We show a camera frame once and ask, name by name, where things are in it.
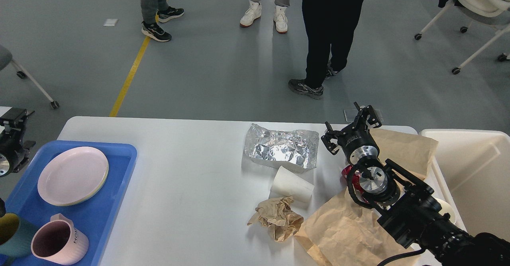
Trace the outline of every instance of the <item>pink mug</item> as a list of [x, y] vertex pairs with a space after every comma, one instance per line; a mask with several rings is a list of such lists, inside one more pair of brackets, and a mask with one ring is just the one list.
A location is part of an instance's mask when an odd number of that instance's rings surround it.
[[61, 213], [53, 215], [33, 236], [31, 251], [37, 258], [71, 265], [87, 253], [89, 239]]

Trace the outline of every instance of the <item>shoe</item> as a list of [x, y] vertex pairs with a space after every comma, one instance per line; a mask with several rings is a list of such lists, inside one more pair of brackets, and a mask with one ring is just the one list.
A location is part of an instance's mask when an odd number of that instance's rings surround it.
[[239, 26], [246, 28], [253, 24], [255, 19], [260, 18], [262, 15], [262, 5], [258, 2], [253, 2], [250, 0], [250, 8], [244, 13], [244, 16], [241, 18], [239, 22]]
[[324, 93], [323, 86], [317, 89], [310, 88], [304, 83], [304, 79], [290, 79], [288, 81], [288, 88], [298, 95], [305, 95], [316, 100], [322, 99], [322, 94]]
[[173, 8], [168, 6], [168, 9], [165, 11], [158, 10], [159, 22], [165, 23], [170, 19], [181, 17], [184, 14], [184, 9], [182, 8]]
[[331, 77], [335, 77], [338, 74], [339, 71], [333, 70], [331, 68], [331, 60], [328, 61], [328, 67], [326, 68], [326, 79], [329, 79]]
[[275, 7], [275, 15], [273, 17], [273, 21], [275, 22], [275, 27], [277, 28], [277, 32], [280, 34], [285, 34], [288, 29], [287, 18], [285, 16], [286, 7], [284, 6], [276, 6]]
[[172, 35], [162, 30], [157, 23], [147, 24], [142, 21], [142, 33], [158, 42], [167, 42], [172, 39]]

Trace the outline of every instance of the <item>yellow floor line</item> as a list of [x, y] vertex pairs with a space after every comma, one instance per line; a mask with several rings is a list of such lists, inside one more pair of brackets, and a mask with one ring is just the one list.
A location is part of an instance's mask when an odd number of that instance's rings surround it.
[[115, 101], [115, 104], [113, 104], [113, 108], [110, 111], [110, 117], [116, 117], [120, 106], [122, 105], [122, 101], [124, 101], [124, 98], [126, 97], [126, 94], [128, 93], [129, 86], [131, 86], [131, 82], [133, 81], [133, 78], [135, 77], [136, 71], [138, 70], [138, 66], [140, 66], [140, 61], [142, 61], [143, 54], [145, 54], [145, 50], [147, 49], [147, 46], [149, 45], [149, 42], [151, 39], [149, 37], [145, 37], [142, 46], [140, 47], [140, 50], [138, 51], [138, 54], [136, 55], [136, 59], [133, 62], [133, 66], [131, 66], [131, 70], [129, 71], [129, 74], [124, 81], [124, 85], [122, 85], [122, 89], [120, 89], [120, 93], [117, 96], [117, 100]]

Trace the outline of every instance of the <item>chair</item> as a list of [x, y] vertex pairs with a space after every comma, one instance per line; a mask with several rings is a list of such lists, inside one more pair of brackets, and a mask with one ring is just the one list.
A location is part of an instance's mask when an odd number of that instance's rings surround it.
[[39, 90], [41, 90], [41, 92], [49, 100], [51, 108], [56, 109], [60, 107], [59, 103], [48, 95], [48, 93], [30, 75], [30, 73], [12, 58], [11, 52], [9, 52], [9, 50], [7, 50], [4, 46], [0, 45], [0, 70], [3, 70], [9, 63], [11, 63], [11, 65], [14, 66], [14, 68], [16, 69], [16, 75], [18, 75], [20, 79], [26, 79], [28, 77], [28, 79], [30, 79], [37, 86], [37, 88], [39, 88]]
[[[454, 75], [459, 74], [462, 68], [466, 66], [472, 59], [477, 57], [485, 48], [487, 48], [492, 42], [496, 41], [503, 34], [510, 31], [510, 18], [503, 14], [503, 12], [509, 10], [510, 0], [450, 0], [446, 6], [420, 31], [415, 35], [415, 39], [421, 39], [423, 33], [432, 26], [432, 24], [439, 19], [450, 7], [460, 3], [459, 10], [471, 19], [468, 26], [462, 26], [460, 29], [461, 33], [466, 33], [473, 23], [477, 21], [484, 25], [492, 27], [496, 32], [494, 37], [490, 39], [485, 45], [483, 45], [477, 52], [473, 53], [468, 59], [466, 59], [458, 67], [451, 70]], [[510, 56], [507, 53], [503, 53], [498, 56], [498, 61], [510, 60]]]

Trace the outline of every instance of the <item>small white paper on floor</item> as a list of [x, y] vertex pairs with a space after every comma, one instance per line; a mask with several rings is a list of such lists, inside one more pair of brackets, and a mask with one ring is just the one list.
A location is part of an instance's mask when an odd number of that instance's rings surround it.
[[117, 21], [119, 21], [118, 19], [106, 19], [106, 21], [104, 21], [104, 24], [102, 26], [115, 26], [115, 24], [117, 24]]

